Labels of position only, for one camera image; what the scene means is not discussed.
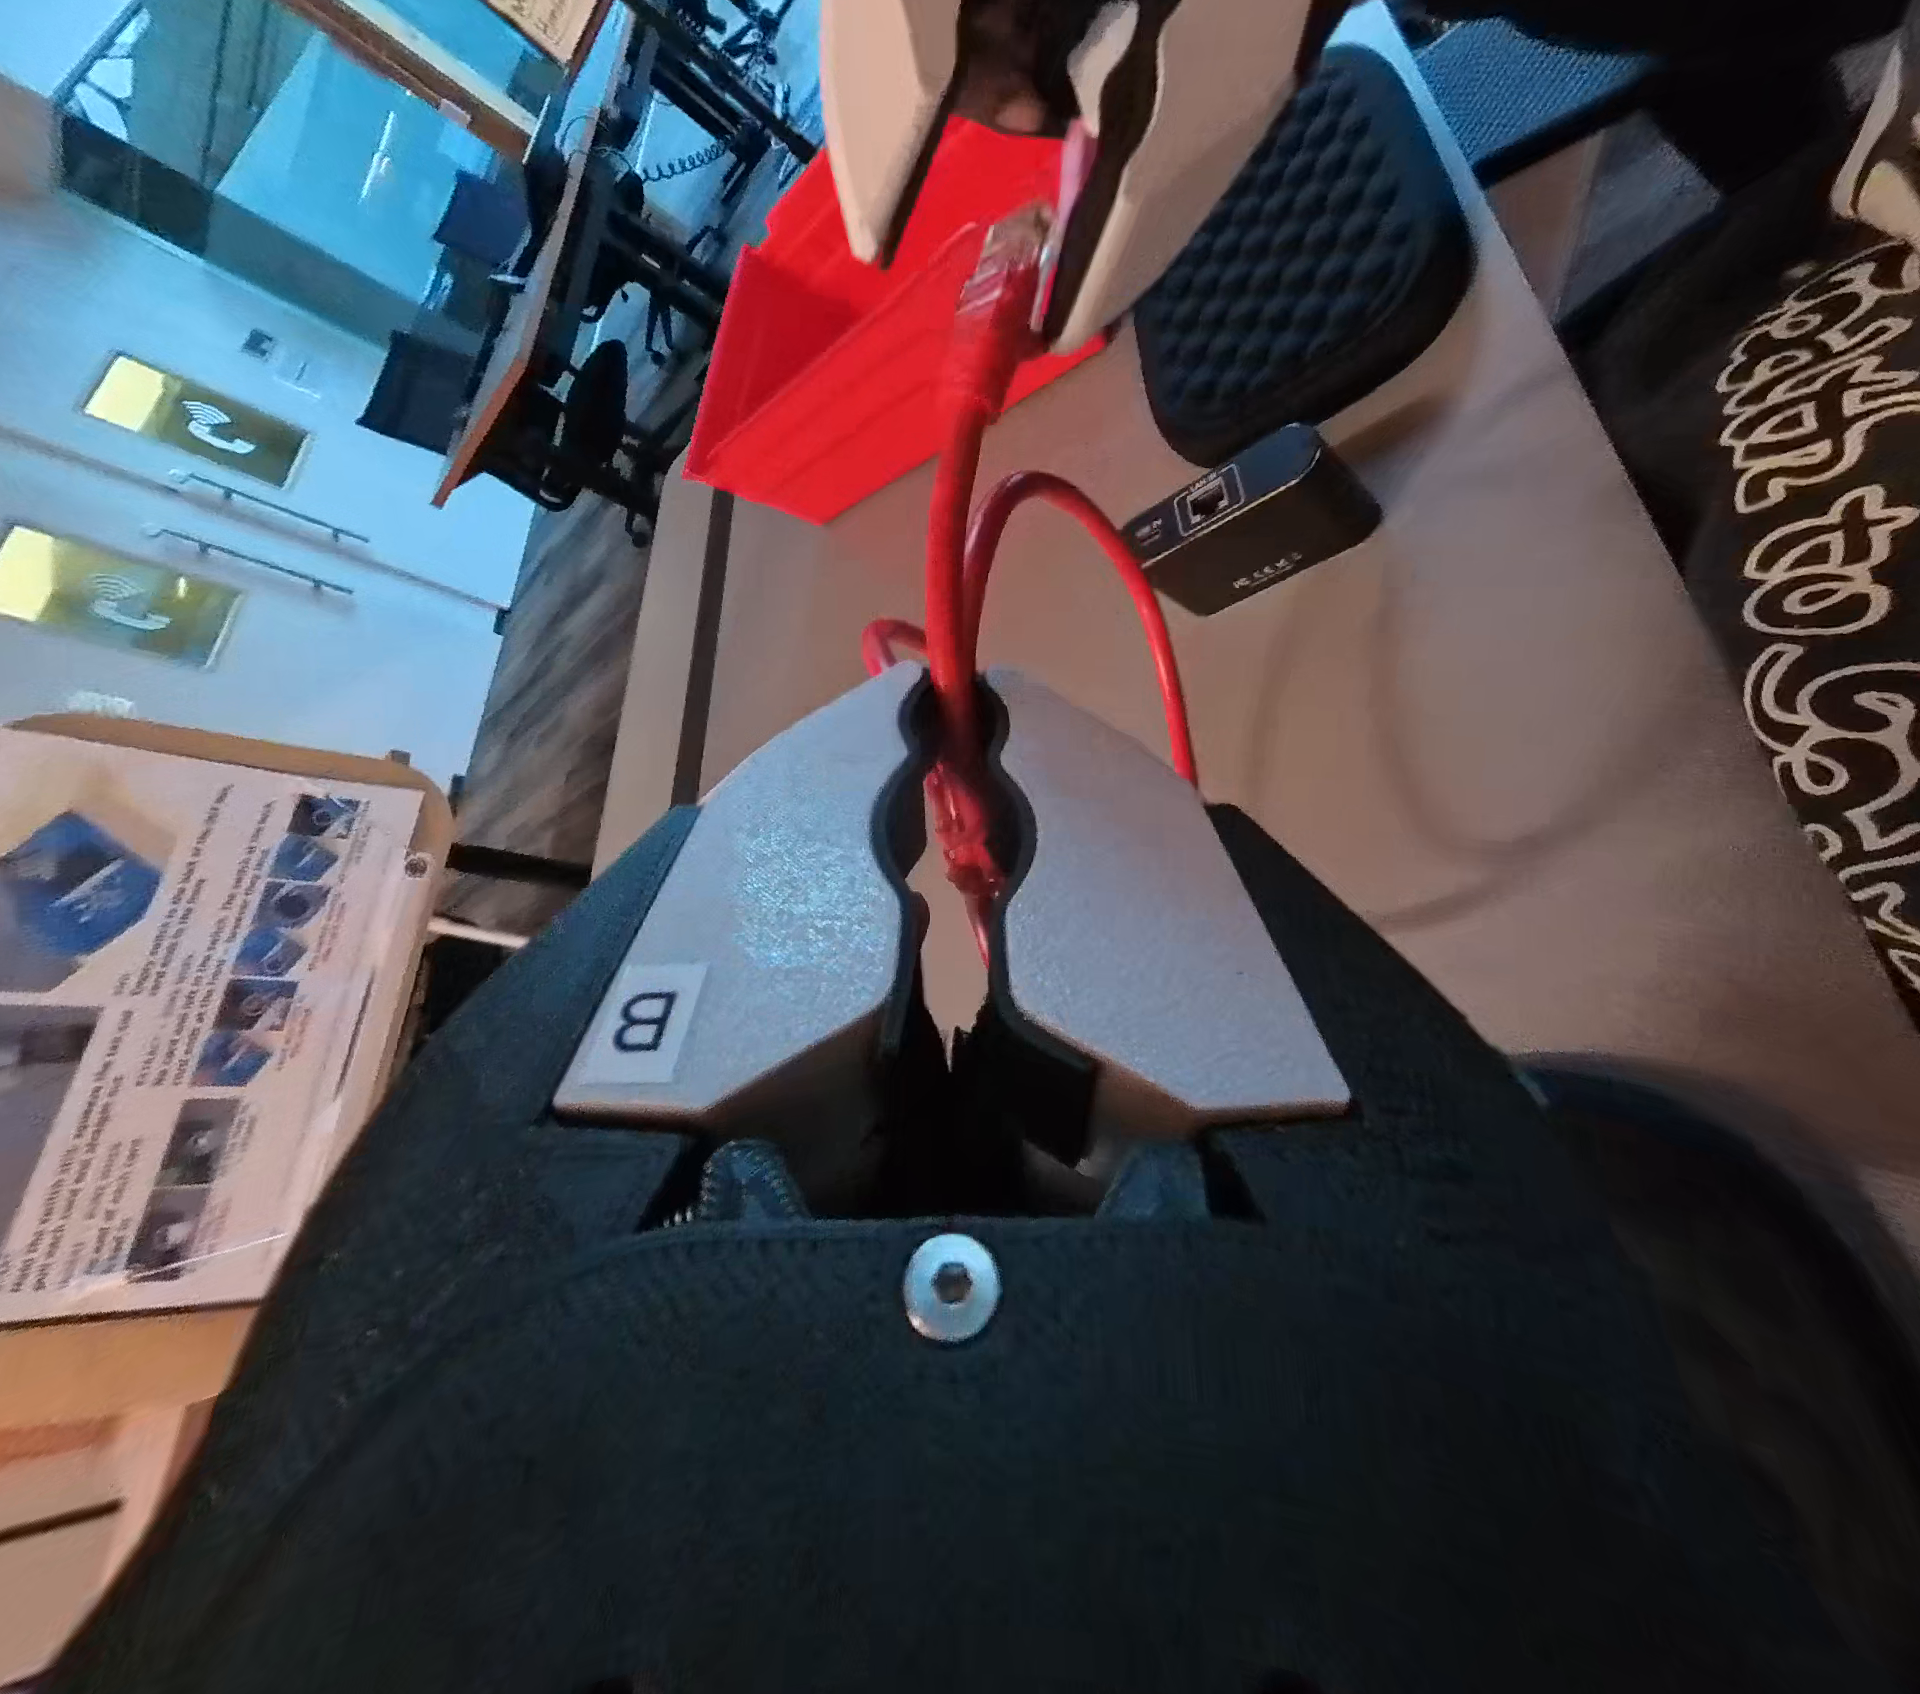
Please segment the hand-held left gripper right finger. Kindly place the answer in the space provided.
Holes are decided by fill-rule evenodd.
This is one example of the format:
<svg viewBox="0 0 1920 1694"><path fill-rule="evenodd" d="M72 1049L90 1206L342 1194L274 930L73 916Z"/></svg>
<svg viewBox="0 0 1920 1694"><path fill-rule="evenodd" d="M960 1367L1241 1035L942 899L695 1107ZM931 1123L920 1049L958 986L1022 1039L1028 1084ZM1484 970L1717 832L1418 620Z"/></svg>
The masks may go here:
<svg viewBox="0 0 1920 1694"><path fill-rule="evenodd" d="M981 1035L1022 1137L1091 1171L1138 1142L1347 1113L1200 791L1016 668L992 668L985 690L1013 861Z"/></svg>

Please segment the black office chair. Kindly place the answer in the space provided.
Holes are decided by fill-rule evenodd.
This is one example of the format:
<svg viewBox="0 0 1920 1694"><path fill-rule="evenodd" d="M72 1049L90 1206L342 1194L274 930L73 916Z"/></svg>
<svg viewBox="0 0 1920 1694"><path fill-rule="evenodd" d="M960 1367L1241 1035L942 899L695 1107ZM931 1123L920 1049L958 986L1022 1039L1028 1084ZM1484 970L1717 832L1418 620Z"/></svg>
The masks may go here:
<svg viewBox="0 0 1920 1694"><path fill-rule="evenodd" d="M467 404L498 337L447 346L430 335L395 330L355 427L446 458L465 427Z"/></svg>
<svg viewBox="0 0 1920 1694"><path fill-rule="evenodd" d="M612 505L635 551L649 548L659 520L668 458L659 439L628 421L629 357L620 340L601 340L576 367L555 427L535 463L531 503L565 512L589 493Z"/></svg>

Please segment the person's dark printed shirt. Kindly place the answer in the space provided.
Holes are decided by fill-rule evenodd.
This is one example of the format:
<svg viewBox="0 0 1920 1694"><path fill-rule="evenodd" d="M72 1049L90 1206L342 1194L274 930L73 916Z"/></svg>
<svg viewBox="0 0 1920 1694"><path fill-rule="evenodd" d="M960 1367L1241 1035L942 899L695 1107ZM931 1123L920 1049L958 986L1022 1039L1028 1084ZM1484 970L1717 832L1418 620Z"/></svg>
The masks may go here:
<svg viewBox="0 0 1920 1694"><path fill-rule="evenodd" d="M1917 3L1864 108L1572 321L1572 358L1888 986L1917 1010Z"/></svg>

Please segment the wooden desk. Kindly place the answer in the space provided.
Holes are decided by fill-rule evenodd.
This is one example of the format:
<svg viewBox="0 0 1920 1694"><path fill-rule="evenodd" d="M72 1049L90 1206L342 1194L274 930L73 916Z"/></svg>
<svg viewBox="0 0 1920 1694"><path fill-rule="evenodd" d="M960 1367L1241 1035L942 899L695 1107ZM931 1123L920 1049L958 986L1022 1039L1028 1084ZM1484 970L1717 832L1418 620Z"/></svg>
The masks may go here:
<svg viewBox="0 0 1920 1694"><path fill-rule="evenodd" d="M646 196L659 175L628 159L659 98L690 120L720 120L725 148L761 142L797 168L819 148L669 0L609 0L581 64L540 108L522 163L531 254L498 283L502 309L453 416L433 511L481 479L545 512L589 493L635 517L651 493L654 452L628 430L623 411L594 427L608 443L600 451L569 439L568 395L600 269L616 290L641 287L665 316L708 339L718 329L723 279L654 227Z"/></svg>

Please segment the black network adapter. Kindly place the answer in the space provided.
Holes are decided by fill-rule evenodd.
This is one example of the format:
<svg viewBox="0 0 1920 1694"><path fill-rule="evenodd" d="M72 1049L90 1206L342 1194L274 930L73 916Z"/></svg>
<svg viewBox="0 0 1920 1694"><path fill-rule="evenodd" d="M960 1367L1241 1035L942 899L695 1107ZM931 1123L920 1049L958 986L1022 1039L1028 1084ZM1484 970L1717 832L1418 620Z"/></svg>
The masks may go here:
<svg viewBox="0 0 1920 1694"><path fill-rule="evenodd" d="M1207 620L1370 540L1375 494L1315 425L1259 436L1117 529L1149 586Z"/></svg>

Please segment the red plastic bin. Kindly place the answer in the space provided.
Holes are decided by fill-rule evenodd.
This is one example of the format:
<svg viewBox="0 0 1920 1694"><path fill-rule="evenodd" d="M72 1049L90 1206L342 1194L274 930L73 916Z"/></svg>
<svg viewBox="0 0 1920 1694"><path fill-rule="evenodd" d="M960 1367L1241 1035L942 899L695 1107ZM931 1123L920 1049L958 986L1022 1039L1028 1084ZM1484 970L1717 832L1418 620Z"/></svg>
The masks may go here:
<svg viewBox="0 0 1920 1694"><path fill-rule="evenodd" d="M854 256L818 155L734 262L683 480L823 526L934 458L947 339L987 228L1074 198L1090 155L1079 128L945 123L888 266Z"/></svg>

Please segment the instruction poster board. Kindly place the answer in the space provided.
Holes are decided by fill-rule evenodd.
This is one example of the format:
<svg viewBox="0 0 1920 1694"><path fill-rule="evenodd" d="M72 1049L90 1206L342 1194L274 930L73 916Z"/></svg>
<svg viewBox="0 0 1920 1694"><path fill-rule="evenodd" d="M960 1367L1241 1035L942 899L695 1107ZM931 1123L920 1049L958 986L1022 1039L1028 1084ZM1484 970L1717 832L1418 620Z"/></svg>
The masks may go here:
<svg viewBox="0 0 1920 1694"><path fill-rule="evenodd" d="M4 726L4 1332L265 1296L390 1074L449 845L402 762Z"/></svg>

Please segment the person's right hand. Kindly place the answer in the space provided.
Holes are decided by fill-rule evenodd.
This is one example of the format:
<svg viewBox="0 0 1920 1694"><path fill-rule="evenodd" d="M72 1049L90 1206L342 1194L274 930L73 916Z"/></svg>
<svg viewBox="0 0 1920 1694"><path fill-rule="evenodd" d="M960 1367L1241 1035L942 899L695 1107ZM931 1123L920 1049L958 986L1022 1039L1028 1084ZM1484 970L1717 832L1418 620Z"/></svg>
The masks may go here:
<svg viewBox="0 0 1920 1694"><path fill-rule="evenodd" d="M952 114L1024 140L1060 140L1079 107L1054 0L970 0L955 26Z"/></svg>

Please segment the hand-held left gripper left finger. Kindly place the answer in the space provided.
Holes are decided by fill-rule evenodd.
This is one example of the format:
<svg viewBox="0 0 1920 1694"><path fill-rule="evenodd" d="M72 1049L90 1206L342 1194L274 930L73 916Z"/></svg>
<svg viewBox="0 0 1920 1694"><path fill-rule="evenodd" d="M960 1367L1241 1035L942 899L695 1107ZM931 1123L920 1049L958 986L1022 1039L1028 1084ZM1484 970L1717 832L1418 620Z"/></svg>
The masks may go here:
<svg viewBox="0 0 1920 1694"><path fill-rule="evenodd" d="M897 662L743 758L691 815L552 1108L873 1171L914 995L925 670Z"/></svg>

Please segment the phone booth sign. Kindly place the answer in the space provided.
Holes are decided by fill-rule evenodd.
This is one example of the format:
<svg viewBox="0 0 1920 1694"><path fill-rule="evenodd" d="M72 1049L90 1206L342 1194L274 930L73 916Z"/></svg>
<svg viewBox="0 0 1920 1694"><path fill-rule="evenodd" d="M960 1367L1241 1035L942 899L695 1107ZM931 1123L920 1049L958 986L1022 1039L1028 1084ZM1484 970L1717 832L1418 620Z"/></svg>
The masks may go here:
<svg viewBox="0 0 1920 1694"><path fill-rule="evenodd" d="M108 358L79 411L264 489L289 486L311 451L300 425L129 354Z"/></svg>
<svg viewBox="0 0 1920 1694"><path fill-rule="evenodd" d="M2 529L2 618L204 673L243 606L225 583L24 523Z"/></svg>

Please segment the black textured pad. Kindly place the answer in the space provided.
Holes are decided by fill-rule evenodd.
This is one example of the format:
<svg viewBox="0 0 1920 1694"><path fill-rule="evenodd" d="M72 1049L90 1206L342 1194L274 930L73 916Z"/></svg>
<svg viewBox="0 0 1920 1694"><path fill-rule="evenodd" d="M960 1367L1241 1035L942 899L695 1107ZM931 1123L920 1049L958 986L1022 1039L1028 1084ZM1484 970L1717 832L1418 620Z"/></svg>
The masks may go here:
<svg viewBox="0 0 1920 1694"><path fill-rule="evenodd" d="M1132 309L1163 445L1195 469L1321 427L1439 340L1476 238L1403 79L1334 47Z"/></svg>

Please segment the grey mesh chair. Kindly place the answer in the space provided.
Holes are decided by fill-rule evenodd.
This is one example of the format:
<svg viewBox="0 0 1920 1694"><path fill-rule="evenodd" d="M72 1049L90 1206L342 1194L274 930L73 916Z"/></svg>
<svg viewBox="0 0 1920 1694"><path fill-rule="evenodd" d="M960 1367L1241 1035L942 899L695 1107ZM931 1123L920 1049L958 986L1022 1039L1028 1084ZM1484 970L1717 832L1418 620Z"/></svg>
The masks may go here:
<svg viewBox="0 0 1920 1694"><path fill-rule="evenodd" d="M1612 306L1717 192L1661 130L1646 57L1573 50L1506 20L1443 26L1420 75L1540 306Z"/></svg>

